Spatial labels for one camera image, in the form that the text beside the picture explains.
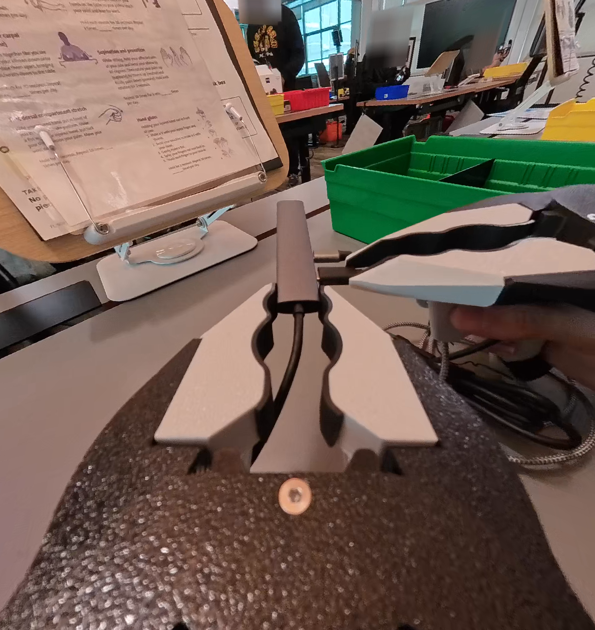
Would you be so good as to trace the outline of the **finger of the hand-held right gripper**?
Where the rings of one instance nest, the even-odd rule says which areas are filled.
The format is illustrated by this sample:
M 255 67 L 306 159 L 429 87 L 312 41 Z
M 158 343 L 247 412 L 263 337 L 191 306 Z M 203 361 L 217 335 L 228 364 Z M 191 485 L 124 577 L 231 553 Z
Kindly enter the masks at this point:
M 535 218 L 536 211 L 519 203 L 447 212 L 366 245 L 346 259 L 346 267 L 368 268 L 400 255 L 503 248 L 527 237 Z
M 400 255 L 352 277 L 349 285 L 427 302 L 490 306 L 498 303 L 508 280 L 595 288 L 595 252 L 533 238 L 490 251 Z

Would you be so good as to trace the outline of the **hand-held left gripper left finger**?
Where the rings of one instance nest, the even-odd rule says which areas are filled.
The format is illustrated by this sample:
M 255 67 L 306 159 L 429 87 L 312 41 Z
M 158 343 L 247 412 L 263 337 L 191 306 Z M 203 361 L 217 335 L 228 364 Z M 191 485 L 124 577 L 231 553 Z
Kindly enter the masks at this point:
M 248 470 L 272 429 L 265 358 L 273 348 L 277 286 L 264 285 L 199 339 L 154 442 L 216 453 L 235 450 Z

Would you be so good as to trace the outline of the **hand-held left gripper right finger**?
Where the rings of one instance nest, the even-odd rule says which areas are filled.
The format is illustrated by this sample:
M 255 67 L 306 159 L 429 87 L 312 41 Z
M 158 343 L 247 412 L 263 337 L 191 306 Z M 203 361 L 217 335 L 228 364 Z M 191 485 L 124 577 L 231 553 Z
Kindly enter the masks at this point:
M 328 359 L 319 425 L 345 464 L 358 453 L 383 463 L 399 448 L 438 445 L 438 436 L 391 335 L 332 287 L 320 289 L 321 347 Z

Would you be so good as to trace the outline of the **green plastic bin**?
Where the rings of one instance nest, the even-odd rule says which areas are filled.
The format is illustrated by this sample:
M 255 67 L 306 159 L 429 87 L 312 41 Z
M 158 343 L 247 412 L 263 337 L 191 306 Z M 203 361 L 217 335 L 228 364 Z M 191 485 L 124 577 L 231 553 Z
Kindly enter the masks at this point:
M 595 143 L 410 136 L 323 168 L 333 229 L 370 243 L 497 196 L 595 185 Z

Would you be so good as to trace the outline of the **light grey desk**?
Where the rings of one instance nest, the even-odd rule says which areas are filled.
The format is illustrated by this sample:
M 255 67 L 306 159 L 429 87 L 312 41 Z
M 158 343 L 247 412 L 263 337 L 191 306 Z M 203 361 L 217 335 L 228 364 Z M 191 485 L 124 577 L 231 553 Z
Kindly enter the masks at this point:
M 249 253 L 0 359 L 0 611 L 23 579 L 66 485 L 115 413 L 194 337 L 272 282 L 277 202 L 301 200 L 316 252 L 333 232 L 323 179 L 229 211 Z M 557 474 L 522 474 L 556 559 L 595 621 L 595 448 Z

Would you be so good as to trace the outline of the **long wooden desk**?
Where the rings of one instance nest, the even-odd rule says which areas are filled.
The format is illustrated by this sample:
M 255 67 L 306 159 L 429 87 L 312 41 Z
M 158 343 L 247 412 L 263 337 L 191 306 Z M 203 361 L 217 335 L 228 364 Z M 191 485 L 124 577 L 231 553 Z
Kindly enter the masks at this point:
M 333 129 L 339 134 L 338 124 L 343 112 L 343 105 L 335 104 L 277 116 L 288 151 L 289 187 L 310 181 L 310 150 L 319 146 L 329 121 L 333 121 Z
M 378 101 L 374 98 L 359 101 L 356 107 L 382 127 L 380 141 L 404 137 L 409 127 L 440 133 L 447 115 L 456 116 L 468 103 L 474 103 L 483 115 L 504 112 L 513 108 L 524 97 L 525 89 L 535 85 L 534 78 L 520 75 L 470 83 L 462 88 L 446 89 L 427 96 Z

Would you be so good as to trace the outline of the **person's right hand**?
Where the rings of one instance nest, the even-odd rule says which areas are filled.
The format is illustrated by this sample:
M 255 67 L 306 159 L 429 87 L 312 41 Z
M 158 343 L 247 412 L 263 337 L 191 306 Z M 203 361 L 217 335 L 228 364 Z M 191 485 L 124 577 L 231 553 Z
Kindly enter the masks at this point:
M 451 311 L 451 323 L 464 335 L 496 340 L 491 351 L 505 360 L 525 342 L 540 342 L 545 362 L 595 392 L 593 312 L 570 305 L 460 305 Z

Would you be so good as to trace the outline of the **grey cardboard sheet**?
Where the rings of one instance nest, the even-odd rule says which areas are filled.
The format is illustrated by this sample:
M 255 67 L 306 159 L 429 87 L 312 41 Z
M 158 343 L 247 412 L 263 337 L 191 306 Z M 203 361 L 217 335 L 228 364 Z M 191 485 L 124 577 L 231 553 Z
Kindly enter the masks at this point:
M 378 122 L 366 114 L 361 114 L 343 147 L 342 154 L 356 153 L 374 146 L 382 131 L 383 128 Z
M 453 122 L 450 124 L 448 130 L 445 132 L 451 136 L 455 135 L 455 132 L 478 122 L 483 121 L 485 114 L 475 104 L 473 100 L 469 100 L 461 111 L 455 116 Z

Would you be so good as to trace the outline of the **white document stand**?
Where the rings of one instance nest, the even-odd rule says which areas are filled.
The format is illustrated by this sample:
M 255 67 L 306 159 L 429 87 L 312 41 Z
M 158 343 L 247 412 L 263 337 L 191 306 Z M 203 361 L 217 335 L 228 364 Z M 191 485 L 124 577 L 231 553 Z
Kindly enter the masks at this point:
M 528 97 L 481 131 L 486 135 L 505 135 L 526 130 L 526 112 L 560 84 L 578 74 L 576 10 L 573 1 L 545 1 L 545 80 Z

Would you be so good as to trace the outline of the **large black monitor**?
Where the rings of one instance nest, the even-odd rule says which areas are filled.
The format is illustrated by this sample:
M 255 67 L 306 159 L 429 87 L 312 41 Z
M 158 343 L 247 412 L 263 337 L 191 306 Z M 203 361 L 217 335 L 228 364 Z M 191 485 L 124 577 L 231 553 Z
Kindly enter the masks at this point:
M 425 5 L 418 68 L 447 51 L 462 51 L 467 69 L 480 69 L 507 43 L 515 1 L 433 1 Z

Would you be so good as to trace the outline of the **red plastic bin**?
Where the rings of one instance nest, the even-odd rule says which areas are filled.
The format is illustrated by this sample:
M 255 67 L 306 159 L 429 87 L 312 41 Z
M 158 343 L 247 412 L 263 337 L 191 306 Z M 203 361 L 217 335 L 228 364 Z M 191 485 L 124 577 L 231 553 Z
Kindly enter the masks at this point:
M 324 87 L 285 91 L 283 97 L 285 103 L 288 104 L 288 112 L 303 112 L 310 109 L 328 107 L 330 103 L 330 89 Z

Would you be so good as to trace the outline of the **wooden book stand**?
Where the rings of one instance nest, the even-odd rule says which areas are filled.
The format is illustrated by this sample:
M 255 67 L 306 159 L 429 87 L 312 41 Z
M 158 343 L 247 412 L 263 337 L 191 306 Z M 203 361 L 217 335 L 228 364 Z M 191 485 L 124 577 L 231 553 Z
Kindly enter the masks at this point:
M 226 210 L 242 201 L 270 192 L 281 184 L 288 164 L 286 145 L 271 105 L 258 81 L 254 62 L 249 56 L 246 40 L 235 14 L 225 1 L 204 1 L 199 3 L 199 6 L 202 16 L 209 19 L 211 24 L 216 24 L 227 54 L 240 77 L 247 95 L 247 98 L 240 97 L 246 110 L 243 116 L 247 115 L 252 123 L 258 121 L 262 125 L 277 152 L 277 158 L 265 163 L 267 181 L 249 184 L 249 177 L 242 176 L 189 198 L 183 195 L 169 197 L 167 207 L 175 210 L 174 214 L 164 216 L 158 219 L 158 223 L 147 227 L 130 226 L 122 235 L 106 234 L 96 244 L 88 243 L 82 234 L 64 234 L 49 241 L 42 240 L 0 185 L 1 249 L 29 260 L 49 263 L 76 262 L 91 255 L 104 253 L 125 241 L 153 236 L 170 227 L 181 227 L 184 223 L 194 222 L 200 216 L 217 219 L 220 210 Z

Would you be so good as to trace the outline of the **blue-header exercise sheet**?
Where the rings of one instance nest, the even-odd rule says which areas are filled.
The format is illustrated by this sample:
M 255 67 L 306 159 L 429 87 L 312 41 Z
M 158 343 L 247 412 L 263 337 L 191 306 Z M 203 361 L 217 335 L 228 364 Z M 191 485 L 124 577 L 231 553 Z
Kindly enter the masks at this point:
M 260 163 L 177 1 L 0 1 L 0 152 L 72 227 Z

